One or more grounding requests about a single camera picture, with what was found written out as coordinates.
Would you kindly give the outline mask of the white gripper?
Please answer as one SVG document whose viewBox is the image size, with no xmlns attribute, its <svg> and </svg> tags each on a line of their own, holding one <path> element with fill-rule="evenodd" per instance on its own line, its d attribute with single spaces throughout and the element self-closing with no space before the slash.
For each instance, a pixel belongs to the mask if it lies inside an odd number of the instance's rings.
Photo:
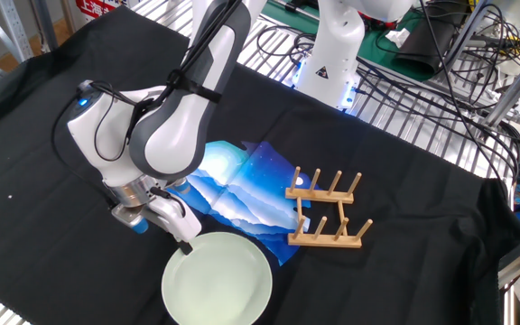
<svg viewBox="0 0 520 325">
<path fill-rule="evenodd" d="M 201 231 L 200 221 L 191 209 L 178 198 L 156 198 L 146 206 L 147 218 L 156 226 L 172 234 L 184 255 L 193 251 L 190 242 Z"/>
</svg>

